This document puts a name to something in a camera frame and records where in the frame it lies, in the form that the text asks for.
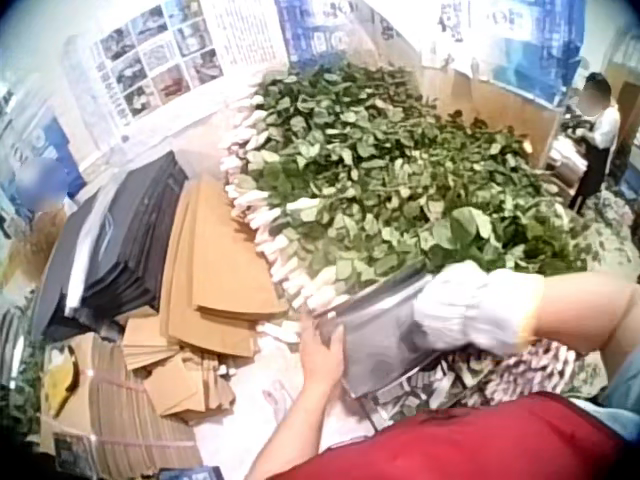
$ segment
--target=person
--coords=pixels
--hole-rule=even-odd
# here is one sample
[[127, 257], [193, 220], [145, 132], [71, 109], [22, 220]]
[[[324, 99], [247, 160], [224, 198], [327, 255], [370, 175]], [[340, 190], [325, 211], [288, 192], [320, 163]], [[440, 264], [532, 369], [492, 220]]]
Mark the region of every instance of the person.
[[600, 405], [534, 393], [488, 408], [427, 411], [318, 455], [325, 408], [343, 374], [344, 331], [327, 348], [307, 320], [304, 386], [247, 479], [620, 478], [612, 468], [636, 461], [640, 286], [597, 273], [487, 274], [464, 262], [423, 289], [414, 316], [434, 348], [474, 343], [507, 354], [548, 338], [585, 354], [599, 350], [611, 381]]
[[581, 128], [576, 135], [584, 139], [585, 171], [569, 209], [582, 213], [587, 199], [600, 191], [609, 171], [618, 141], [620, 113], [611, 99], [611, 85], [601, 73], [590, 73], [578, 99], [578, 109], [586, 117], [595, 117], [591, 131]]

